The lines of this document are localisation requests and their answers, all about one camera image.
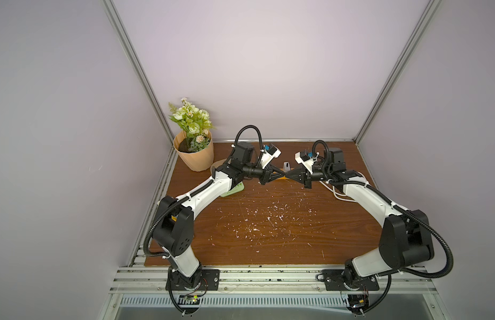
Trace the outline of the white USB charger adapter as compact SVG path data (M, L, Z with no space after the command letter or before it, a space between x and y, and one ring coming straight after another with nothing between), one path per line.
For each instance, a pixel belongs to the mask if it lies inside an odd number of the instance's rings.
M284 171L284 172L289 172L289 171L291 171L291 166L290 166L290 163L289 163L289 162L284 162L284 163L283 163L283 171Z

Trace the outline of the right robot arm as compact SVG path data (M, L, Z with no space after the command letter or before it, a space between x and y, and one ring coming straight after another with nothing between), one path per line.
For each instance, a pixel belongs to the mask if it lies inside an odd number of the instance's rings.
M308 189L314 181L330 185L364 208L382 227L376 249L346 261L343 272L346 284L400 271L426 279L438 279L451 273L453 252L446 240L429 225L427 215L392 201L360 172L348 169L341 149L330 148L318 140L311 151L296 153L295 161L298 165L286 173L287 178ZM435 241L445 253L445 266L431 273L414 270L414 265L434 258Z

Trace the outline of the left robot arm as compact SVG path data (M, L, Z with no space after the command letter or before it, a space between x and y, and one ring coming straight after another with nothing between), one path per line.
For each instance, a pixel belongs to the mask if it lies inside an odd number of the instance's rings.
M166 196L160 200L143 242L145 256L167 259L171 266L169 279L196 287L202 277L202 264L191 248L194 220L245 179L256 178L264 185L285 176L284 171L271 164L280 154L276 146L263 144L261 131L255 125L240 129L231 153L222 165L211 170L206 181L177 198Z

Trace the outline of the green electronic scale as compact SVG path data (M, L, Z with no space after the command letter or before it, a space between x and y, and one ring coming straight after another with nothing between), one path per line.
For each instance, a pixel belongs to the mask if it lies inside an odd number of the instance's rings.
M221 197L229 197L231 195L234 195L236 193L242 192L245 189L244 183L240 182L238 185L233 187L231 190L227 191L226 193L222 193Z

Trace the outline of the beige panda bowl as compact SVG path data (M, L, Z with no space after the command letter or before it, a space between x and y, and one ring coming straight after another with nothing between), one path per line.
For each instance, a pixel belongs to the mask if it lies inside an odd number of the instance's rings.
M217 169L223 165L223 163L225 162L226 160L225 159L221 159L221 160L218 160L216 162L214 162L211 167L210 167L210 173L212 176L215 175L215 172L217 171Z

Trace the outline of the peach flower pot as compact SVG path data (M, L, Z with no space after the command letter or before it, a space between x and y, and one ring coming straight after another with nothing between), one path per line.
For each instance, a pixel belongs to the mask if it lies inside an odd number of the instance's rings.
M205 149L195 153L184 153L179 150L180 145L186 140L186 132L181 131L175 136L173 145L180 159L195 172L209 170L214 162L214 142L209 134L210 142Z

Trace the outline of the artificial green white flowers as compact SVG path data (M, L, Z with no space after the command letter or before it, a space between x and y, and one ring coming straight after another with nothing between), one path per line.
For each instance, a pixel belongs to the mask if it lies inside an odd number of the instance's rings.
M197 153L206 149L211 142L210 131L214 129L210 114L205 109L195 106L187 98L182 97L181 106L168 104L170 120L185 133L185 148L188 153Z

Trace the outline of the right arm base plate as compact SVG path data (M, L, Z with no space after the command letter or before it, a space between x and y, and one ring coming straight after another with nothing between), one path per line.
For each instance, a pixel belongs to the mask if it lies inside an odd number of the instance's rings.
M315 279L325 284L327 291L378 291L374 276L359 277L347 269L323 269Z

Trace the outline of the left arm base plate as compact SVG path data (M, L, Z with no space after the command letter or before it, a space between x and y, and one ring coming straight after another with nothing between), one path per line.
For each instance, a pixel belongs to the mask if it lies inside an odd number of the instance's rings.
M217 291L219 280L219 269L198 269L191 277L169 269L166 291Z

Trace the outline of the aluminium front rail frame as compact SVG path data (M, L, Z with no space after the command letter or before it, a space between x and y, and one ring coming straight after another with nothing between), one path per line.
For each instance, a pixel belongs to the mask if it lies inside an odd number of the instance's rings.
M138 252L116 272L100 319L353 319L350 291L330 291L319 279L324 265L222 265L209 291L175 308L166 291L167 267L147 267ZM432 281L396 274L378 277L369 312L358 319L450 319Z

